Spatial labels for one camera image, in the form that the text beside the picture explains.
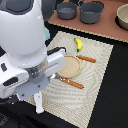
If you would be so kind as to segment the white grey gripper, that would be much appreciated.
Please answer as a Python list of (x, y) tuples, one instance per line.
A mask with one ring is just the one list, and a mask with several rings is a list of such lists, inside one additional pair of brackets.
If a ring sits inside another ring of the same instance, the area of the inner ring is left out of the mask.
[(10, 64), (7, 55), (0, 57), (0, 99), (24, 100), (49, 84), (49, 77), (65, 66), (66, 49), (56, 47), (47, 52), (46, 61), (37, 67), (22, 69)]

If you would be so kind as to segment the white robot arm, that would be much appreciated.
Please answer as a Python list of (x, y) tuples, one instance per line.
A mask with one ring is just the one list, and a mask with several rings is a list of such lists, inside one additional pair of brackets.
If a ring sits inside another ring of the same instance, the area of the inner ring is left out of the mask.
[(0, 98), (24, 100), (44, 89), (65, 66), (65, 48), (48, 51), (44, 22), (56, 0), (0, 0)]

